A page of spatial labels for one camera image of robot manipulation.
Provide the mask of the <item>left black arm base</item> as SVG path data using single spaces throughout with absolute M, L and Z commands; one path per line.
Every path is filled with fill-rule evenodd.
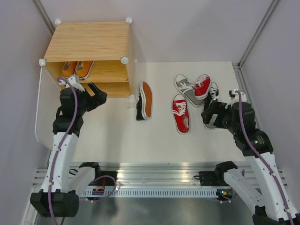
M 117 172 L 101 171 L 100 165 L 97 162 L 82 163 L 79 169 L 91 168 L 95 173 L 90 180 L 88 188 L 90 193 L 86 195 L 89 200 L 100 201 L 115 194 L 117 191 Z

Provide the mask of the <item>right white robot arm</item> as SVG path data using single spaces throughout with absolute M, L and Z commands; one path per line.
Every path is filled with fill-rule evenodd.
M 260 190 L 257 191 L 246 181 L 232 161 L 216 165 L 215 182 L 234 189 L 250 209 L 255 225 L 298 225 L 300 214 L 281 181 L 269 137 L 256 128 L 251 104 L 236 101 L 228 105 L 213 100 L 201 116 L 204 124 L 213 123 L 233 135 L 236 146 L 256 176 Z

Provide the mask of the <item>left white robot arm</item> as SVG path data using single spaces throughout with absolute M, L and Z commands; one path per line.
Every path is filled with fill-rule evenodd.
M 93 95 L 81 85 L 66 83 L 60 92 L 60 107 L 53 122 L 53 145 L 48 170 L 41 188 L 31 193 L 30 203 L 45 218 L 73 218 L 79 209 L 79 198 L 86 187 L 102 181 L 97 162 L 85 162 L 69 178 L 71 159 L 83 126 L 86 112 L 104 104 L 107 94 L 94 83 L 88 84 Z

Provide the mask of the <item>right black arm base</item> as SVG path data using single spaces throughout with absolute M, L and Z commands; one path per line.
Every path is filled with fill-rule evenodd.
M 224 173 L 237 168 L 232 161 L 222 162 L 216 165 L 214 171 L 199 171 L 194 179 L 198 180 L 202 187 L 226 187 L 225 190 L 217 191 L 216 200 L 220 203 L 231 203 L 237 195 L 234 194 L 233 188 L 225 182 Z

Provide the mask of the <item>black sneaker orange sole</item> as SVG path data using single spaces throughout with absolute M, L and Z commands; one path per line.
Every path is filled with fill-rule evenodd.
M 148 120 L 152 117 L 153 95 L 150 86 L 143 81 L 139 87 L 139 94 L 129 96 L 130 106 L 136 107 L 136 120 Z

